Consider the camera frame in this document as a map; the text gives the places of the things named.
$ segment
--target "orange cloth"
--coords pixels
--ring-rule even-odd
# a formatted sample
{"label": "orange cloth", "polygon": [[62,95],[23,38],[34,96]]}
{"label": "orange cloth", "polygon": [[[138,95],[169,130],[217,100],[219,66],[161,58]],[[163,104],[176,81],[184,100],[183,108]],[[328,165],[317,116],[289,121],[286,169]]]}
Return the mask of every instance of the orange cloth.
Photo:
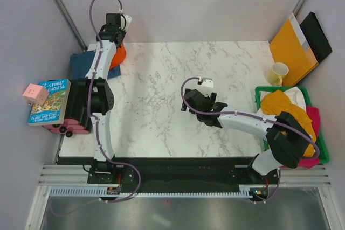
{"label": "orange cloth", "polygon": [[125,49],[124,44],[122,43],[121,47],[116,50],[116,53],[110,64],[109,70],[112,70],[114,67],[120,65],[125,60],[125,57],[126,57],[126,49]]}
{"label": "orange cloth", "polygon": [[[304,130],[311,136],[312,141],[316,141],[315,132],[312,126],[312,120],[308,117],[307,113],[297,105],[291,103],[289,97],[281,90],[277,90],[272,94],[265,96],[261,102],[261,109],[267,115],[280,115],[282,111],[290,113],[298,121]],[[314,155],[314,147],[309,144],[305,157],[312,157]]]}

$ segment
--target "book cover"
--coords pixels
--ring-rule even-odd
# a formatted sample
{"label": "book cover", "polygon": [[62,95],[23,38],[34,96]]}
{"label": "book cover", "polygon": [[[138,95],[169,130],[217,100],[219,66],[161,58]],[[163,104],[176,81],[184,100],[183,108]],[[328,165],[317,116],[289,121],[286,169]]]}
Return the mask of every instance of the book cover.
{"label": "book cover", "polygon": [[270,43],[270,49],[274,61],[289,68],[283,86],[296,85],[319,64],[293,14]]}
{"label": "book cover", "polygon": [[44,86],[48,90],[49,96],[43,105],[35,104],[32,106],[29,125],[62,124],[70,92],[70,81],[68,79],[61,79],[41,82],[39,85]]}

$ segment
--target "metal floor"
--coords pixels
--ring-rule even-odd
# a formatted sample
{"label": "metal floor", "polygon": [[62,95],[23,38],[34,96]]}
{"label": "metal floor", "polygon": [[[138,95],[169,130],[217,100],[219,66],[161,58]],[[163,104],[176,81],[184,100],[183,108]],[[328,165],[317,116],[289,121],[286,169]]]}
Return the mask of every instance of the metal floor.
{"label": "metal floor", "polygon": [[62,218],[95,198],[50,197],[45,218],[49,230],[328,230],[318,190],[280,188],[266,205],[226,198],[135,198],[118,204],[101,202]]}

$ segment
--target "marble table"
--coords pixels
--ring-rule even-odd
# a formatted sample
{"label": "marble table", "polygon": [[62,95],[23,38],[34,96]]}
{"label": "marble table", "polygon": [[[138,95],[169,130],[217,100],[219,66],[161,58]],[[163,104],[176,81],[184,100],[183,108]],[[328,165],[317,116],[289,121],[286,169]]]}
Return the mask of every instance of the marble table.
{"label": "marble table", "polygon": [[[254,90],[267,86],[273,64],[266,41],[126,44],[114,93],[111,140],[116,156],[231,157],[261,152],[259,139],[208,127],[181,111],[180,87],[191,76],[212,78],[217,101],[256,111]],[[195,88],[196,81],[187,84]],[[94,136],[64,137],[60,157],[93,157]]]}

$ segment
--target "mug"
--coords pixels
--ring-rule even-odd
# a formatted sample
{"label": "mug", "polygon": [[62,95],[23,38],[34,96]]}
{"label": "mug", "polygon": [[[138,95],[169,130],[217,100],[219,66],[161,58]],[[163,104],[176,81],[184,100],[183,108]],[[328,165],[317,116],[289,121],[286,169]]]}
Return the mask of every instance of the mug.
{"label": "mug", "polygon": [[282,80],[289,73],[289,68],[284,63],[274,63],[267,78],[267,82],[273,86],[281,86]]}

